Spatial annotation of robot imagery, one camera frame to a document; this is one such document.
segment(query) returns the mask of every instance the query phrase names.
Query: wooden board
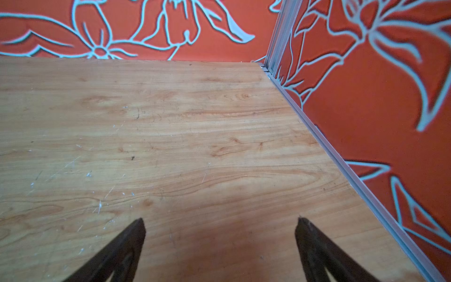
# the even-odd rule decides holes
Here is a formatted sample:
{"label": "wooden board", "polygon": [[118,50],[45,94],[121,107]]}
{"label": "wooden board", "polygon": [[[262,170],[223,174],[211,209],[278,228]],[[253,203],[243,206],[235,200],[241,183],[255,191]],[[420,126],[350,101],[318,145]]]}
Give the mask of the wooden board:
{"label": "wooden board", "polygon": [[257,64],[1,58],[0,88],[2,281],[60,281],[139,217],[135,281],[304,281],[298,216],[422,281]]}

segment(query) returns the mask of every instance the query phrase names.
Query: orange wall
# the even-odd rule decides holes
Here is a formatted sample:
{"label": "orange wall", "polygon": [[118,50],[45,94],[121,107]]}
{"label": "orange wall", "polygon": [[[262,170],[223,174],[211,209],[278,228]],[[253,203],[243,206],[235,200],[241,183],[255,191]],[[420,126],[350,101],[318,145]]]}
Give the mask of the orange wall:
{"label": "orange wall", "polygon": [[277,79],[451,281],[451,5],[304,0]]}
{"label": "orange wall", "polygon": [[251,61],[278,0],[4,0],[0,54]]}

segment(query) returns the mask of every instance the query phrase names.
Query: scratch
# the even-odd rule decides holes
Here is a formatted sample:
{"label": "scratch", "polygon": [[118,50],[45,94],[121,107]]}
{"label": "scratch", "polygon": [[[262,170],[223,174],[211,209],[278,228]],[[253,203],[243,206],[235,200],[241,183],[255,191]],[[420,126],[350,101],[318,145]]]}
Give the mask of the scratch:
{"label": "scratch", "polygon": [[172,240],[172,231],[171,231],[171,229],[169,229],[169,240],[172,242],[172,244],[174,244],[174,246],[175,246],[175,242],[174,242],[174,240]]}
{"label": "scratch", "polygon": [[36,177],[36,179],[35,179],[34,181],[37,180],[37,178],[39,177],[39,175],[41,175],[42,172],[43,172],[43,171],[41,171],[41,172],[37,175],[37,177]]}
{"label": "scratch", "polygon": [[111,188],[111,190],[108,192],[108,194],[106,194],[106,196],[105,196],[104,199],[106,199],[106,197],[111,193],[111,191],[113,191],[113,189],[114,189],[115,187],[116,187],[116,185],[114,185],[113,188]]}
{"label": "scratch", "polygon": [[70,163],[68,163],[67,165],[65,165],[62,169],[60,169],[59,171],[57,171],[54,175],[50,176],[49,179],[47,179],[47,180],[44,181],[44,182],[49,181],[52,177],[54,177],[55,175],[57,175],[60,171],[62,171],[63,169],[67,168],[67,166],[70,165],[71,163],[74,163],[74,164],[75,164],[75,161],[76,161],[79,157],[81,157],[81,156],[78,156],[78,157],[75,158],[73,161],[71,161]]}
{"label": "scratch", "polygon": [[171,209],[173,209],[177,203],[180,201],[180,199],[182,198],[182,195],[180,195],[180,197],[177,199],[177,201],[172,205]]}
{"label": "scratch", "polygon": [[211,162],[209,162],[209,163],[208,163],[208,166],[207,166],[207,171],[205,172],[205,175],[203,176],[202,182],[201,182],[200,184],[202,184],[202,183],[203,183],[203,181],[205,180],[205,177],[207,176],[207,173],[208,173],[208,169],[210,168],[210,165],[211,165],[211,164],[212,164]]}

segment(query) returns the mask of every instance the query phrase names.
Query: petal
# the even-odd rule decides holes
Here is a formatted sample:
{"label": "petal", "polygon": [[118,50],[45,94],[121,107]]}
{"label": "petal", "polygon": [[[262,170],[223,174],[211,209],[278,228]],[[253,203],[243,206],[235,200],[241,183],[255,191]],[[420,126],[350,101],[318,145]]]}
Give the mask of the petal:
{"label": "petal", "polygon": [[110,42],[111,28],[100,5],[95,1],[81,2],[75,8],[73,21],[87,45],[105,46]]}
{"label": "petal", "polygon": [[298,26],[296,27],[295,36],[297,36],[301,32],[309,31],[310,28],[316,23],[316,20],[318,20],[318,19],[319,19],[319,17],[315,13],[308,14],[307,16],[303,17],[299,21]]}
{"label": "petal", "polygon": [[443,31],[450,26],[448,21],[419,24],[385,20],[369,36],[374,50],[416,84],[422,104],[418,131],[433,121],[450,89],[451,37]]}
{"label": "petal", "polygon": [[167,3],[164,7],[168,24],[168,43],[194,42],[199,33],[192,2]]}
{"label": "petal", "polygon": [[147,41],[153,40],[154,37],[158,38],[159,46],[168,45],[166,43],[166,35],[164,34],[164,18],[163,18],[163,7],[162,0],[143,0],[139,6],[137,3],[129,2],[129,4],[134,4],[135,8],[139,7],[140,17],[138,22],[133,22],[134,28],[133,33],[130,34],[127,39],[136,41]]}
{"label": "petal", "polygon": [[175,47],[161,48],[139,41],[123,41],[110,45],[109,52],[115,59],[167,60],[175,51]]}
{"label": "petal", "polygon": [[397,176],[391,176],[391,191],[398,223],[410,234],[451,254],[451,236],[409,195]]}
{"label": "petal", "polygon": [[90,49],[69,26],[39,15],[0,13],[0,52],[31,56],[45,50],[60,57],[85,56]]}
{"label": "petal", "polygon": [[203,13],[213,29],[225,34],[236,43],[247,43],[255,38],[255,35],[241,29],[220,0],[197,1],[193,9],[198,16]]}
{"label": "petal", "polygon": [[408,20],[419,24],[433,24],[450,18],[449,1],[413,0],[398,1],[386,9],[385,20]]}
{"label": "petal", "polygon": [[311,8],[309,8],[309,11],[315,10],[323,15],[327,15],[329,14],[330,4],[330,0],[316,0],[311,5]]}
{"label": "petal", "polygon": [[346,14],[346,5],[349,1],[331,0],[331,7],[329,12],[329,33],[333,35],[346,35],[358,40],[362,37],[362,31],[357,23],[350,20]]}
{"label": "petal", "polygon": [[146,20],[151,22],[153,27],[158,16],[158,9],[161,8],[159,1],[110,0],[100,5],[114,33],[114,39],[129,39],[135,34],[140,27],[143,5],[144,8],[148,8],[145,9]]}
{"label": "petal", "polygon": [[366,4],[360,12],[360,21],[365,25],[367,29],[370,29],[373,25],[374,19],[378,12],[379,2],[373,1]]}

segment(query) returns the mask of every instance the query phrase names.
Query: flower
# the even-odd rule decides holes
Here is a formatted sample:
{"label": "flower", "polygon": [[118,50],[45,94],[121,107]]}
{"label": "flower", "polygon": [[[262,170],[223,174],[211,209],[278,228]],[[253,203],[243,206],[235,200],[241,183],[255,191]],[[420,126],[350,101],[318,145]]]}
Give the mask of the flower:
{"label": "flower", "polygon": [[[126,9],[136,10],[137,0],[128,2],[134,7],[127,6]],[[154,51],[150,53],[152,59],[171,60],[181,46],[192,45],[197,41],[201,32],[201,15],[215,31],[223,33],[233,42],[247,43],[255,38],[238,26],[221,0],[148,2],[149,0],[142,1],[138,27],[129,29],[127,37],[124,37],[123,32],[119,36],[113,34],[113,29],[116,30],[118,26],[111,18],[107,19],[103,10],[108,6],[108,0],[74,0],[71,25],[44,15],[0,13],[1,21],[21,19],[27,21],[27,26],[30,27],[22,35],[13,35],[13,39],[3,41],[0,54],[33,56],[37,52],[45,51],[61,58],[123,59],[136,58],[144,53],[149,55],[149,51]],[[156,23],[152,19],[155,8],[160,10]],[[194,32],[186,28],[181,38],[177,38],[177,32],[170,32],[170,27],[180,20],[170,20],[179,9],[183,9],[185,19],[193,22],[191,28],[194,26]]]}
{"label": "flower", "polygon": [[[424,12],[433,6],[441,12]],[[445,1],[309,0],[302,2],[296,23],[282,59],[287,63],[276,76],[301,108],[356,47],[369,44],[418,88],[422,106],[417,131],[435,118],[451,86],[451,13]],[[327,45],[317,55],[304,54],[304,46],[325,38]]]}

